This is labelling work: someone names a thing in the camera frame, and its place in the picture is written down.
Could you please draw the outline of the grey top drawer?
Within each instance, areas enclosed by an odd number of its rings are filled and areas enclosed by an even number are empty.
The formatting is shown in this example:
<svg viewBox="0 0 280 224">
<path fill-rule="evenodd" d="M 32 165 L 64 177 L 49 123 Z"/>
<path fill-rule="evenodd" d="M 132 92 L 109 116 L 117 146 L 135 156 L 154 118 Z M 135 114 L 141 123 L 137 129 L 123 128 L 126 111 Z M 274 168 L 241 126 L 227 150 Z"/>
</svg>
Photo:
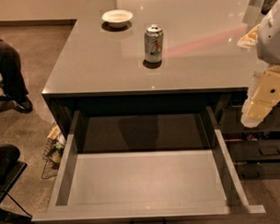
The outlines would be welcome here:
<svg viewBox="0 0 280 224">
<path fill-rule="evenodd" d="M 55 180 L 37 224 L 248 224 L 265 213 L 248 202 L 211 108 L 76 112 Z"/>
</svg>

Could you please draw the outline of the dark right middle drawer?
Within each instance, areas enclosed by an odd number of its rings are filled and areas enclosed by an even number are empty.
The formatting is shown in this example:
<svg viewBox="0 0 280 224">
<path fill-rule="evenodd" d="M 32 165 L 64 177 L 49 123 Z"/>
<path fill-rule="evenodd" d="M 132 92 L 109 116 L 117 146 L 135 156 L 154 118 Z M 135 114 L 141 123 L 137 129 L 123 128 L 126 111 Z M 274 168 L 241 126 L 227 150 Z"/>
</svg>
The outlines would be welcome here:
<svg viewBox="0 0 280 224">
<path fill-rule="evenodd" d="M 227 149 L 235 161 L 280 159 L 280 139 L 228 142 Z"/>
</svg>

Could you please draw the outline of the dark right lower drawer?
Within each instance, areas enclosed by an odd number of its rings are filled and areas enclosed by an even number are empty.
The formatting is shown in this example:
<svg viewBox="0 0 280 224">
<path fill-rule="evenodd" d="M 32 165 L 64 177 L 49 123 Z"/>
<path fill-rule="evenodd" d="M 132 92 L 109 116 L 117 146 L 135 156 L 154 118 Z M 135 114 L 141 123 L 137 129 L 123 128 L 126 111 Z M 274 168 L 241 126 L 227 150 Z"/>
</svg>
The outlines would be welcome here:
<svg viewBox="0 0 280 224">
<path fill-rule="evenodd" d="M 241 180 L 280 179 L 280 162 L 246 163 L 237 165 L 235 169 Z"/>
</svg>

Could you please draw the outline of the silver soda can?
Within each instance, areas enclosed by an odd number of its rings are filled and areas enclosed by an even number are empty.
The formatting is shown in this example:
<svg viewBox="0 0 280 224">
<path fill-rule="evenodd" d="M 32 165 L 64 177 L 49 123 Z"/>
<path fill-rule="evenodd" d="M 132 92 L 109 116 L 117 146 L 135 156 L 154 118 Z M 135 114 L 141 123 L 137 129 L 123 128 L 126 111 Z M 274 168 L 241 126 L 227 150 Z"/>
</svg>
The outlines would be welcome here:
<svg viewBox="0 0 280 224">
<path fill-rule="evenodd" d="M 146 28 L 144 34 L 145 59 L 149 63 L 159 63 L 163 53 L 163 29 L 152 24 Z"/>
</svg>

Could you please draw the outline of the white ceramic bowl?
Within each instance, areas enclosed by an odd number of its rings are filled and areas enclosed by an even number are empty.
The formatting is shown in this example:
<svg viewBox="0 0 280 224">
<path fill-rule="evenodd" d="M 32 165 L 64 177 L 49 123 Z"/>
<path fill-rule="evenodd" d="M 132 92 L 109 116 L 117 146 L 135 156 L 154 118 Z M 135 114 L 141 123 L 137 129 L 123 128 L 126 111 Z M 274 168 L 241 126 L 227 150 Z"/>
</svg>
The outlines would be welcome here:
<svg viewBox="0 0 280 224">
<path fill-rule="evenodd" d="M 133 14 L 124 9 L 113 9 L 105 12 L 101 18 L 109 24 L 112 28 L 124 28 L 132 19 Z"/>
</svg>

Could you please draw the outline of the person's dark trouser leg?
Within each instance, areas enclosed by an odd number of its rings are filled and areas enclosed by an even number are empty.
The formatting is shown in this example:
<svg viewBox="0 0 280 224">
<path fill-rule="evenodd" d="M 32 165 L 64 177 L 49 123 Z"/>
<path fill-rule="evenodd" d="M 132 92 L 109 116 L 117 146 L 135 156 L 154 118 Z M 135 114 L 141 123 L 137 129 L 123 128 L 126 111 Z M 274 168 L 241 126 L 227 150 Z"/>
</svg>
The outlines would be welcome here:
<svg viewBox="0 0 280 224">
<path fill-rule="evenodd" d="M 4 41 L 0 41 L 0 74 L 4 82 L 3 92 L 19 108 L 30 112 L 33 105 L 21 74 L 20 55 L 17 50 Z"/>
</svg>

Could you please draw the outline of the black chair lower left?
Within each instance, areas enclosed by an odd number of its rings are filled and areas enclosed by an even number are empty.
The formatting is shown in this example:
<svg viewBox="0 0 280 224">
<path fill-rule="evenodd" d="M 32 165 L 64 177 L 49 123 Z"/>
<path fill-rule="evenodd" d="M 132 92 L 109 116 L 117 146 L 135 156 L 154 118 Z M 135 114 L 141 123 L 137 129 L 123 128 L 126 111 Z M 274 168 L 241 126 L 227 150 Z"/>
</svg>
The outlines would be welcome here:
<svg viewBox="0 0 280 224">
<path fill-rule="evenodd" d="M 9 196 L 31 218 L 31 214 L 9 194 L 19 176 L 28 167 L 25 162 L 19 160 L 20 155 L 21 153 L 16 146 L 12 144 L 0 145 L 0 204 L 6 196 Z"/>
</svg>

